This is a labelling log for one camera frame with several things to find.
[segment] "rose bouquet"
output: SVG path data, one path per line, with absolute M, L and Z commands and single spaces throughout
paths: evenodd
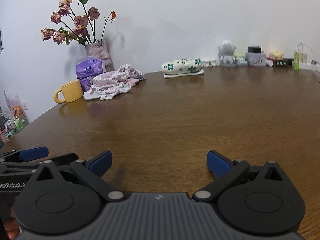
M 92 30 L 93 42 L 97 41 L 96 33 L 95 33 L 95 20 L 97 20 L 100 15 L 98 9 L 95 7 L 91 7 L 87 12 L 85 5 L 87 4 L 88 0 L 78 0 L 78 4 L 81 3 L 84 8 L 85 15 L 76 16 L 73 10 L 71 9 L 72 1 L 73 0 L 60 0 L 59 10 L 58 12 L 52 13 L 51 21 L 57 24 L 63 23 L 65 26 L 59 28 L 58 30 L 48 29 L 48 28 L 44 28 L 43 30 L 41 30 L 42 38 L 44 41 L 50 40 L 52 38 L 52 40 L 57 44 L 65 42 L 69 46 L 70 41 L 75 40 L 75 41 L 78 41 L 80 44 L 86 46 L 92 43 L 90 39 L 91 36 L 88 33 L 88 24 L 90 25 Z M 72 19 L 75 25 L 75 28 L 70 28 L 64 22 L 65 20 L 62 20 L 63 16 L 69 16 Z M 108 20 L 110 22 L 113 22 L 115 18 L 116 18 L 116 13 L 114 11 L 110 13 L 107 19 L 104 18 L 105 24 L 104 24 L 101 40 L 103 38 L 104 30 L 106 28 L 106 24 Z

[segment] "crumpled fabric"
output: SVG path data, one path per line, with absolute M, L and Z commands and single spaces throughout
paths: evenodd
M 122 65 L 116 71 L 102 73 L 93 78 L 90 89 L 83 94 L 85 100 L 99 98 L 112 99 L 117 94 L 127 93 L 140 80 L 146 79 L 144 74 L 130 64 Z

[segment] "human hand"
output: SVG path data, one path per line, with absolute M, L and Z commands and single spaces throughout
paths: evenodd
M 5 222 L 3 226 L 4 229 L 7 231 L 8 237 L 11 240 L 14 240 L 20 234 L 20 229 L 18 222 L 15 220 L 15 215 L 13 213 L 12 208 L 10 208 L 10 217 L 12 217 L 13 219 Z

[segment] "tissue package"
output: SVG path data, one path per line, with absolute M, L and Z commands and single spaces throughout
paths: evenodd
M 87 92 L 90 89 L 90 87 L 93 83 L 93 78 L 94 78 L 94 76 L 79 79 L 83 92 Z
M 96 76 L 106 71 L 104 61 L 95 57 L 86 57 L 76 65 L 77 78 Z

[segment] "green bottle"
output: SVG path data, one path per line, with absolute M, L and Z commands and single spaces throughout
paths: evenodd
M 292 66 L 295 70 L 300 69 L 300 53 L 298 47 L 296 47 L 296 49 L 294 50 Z

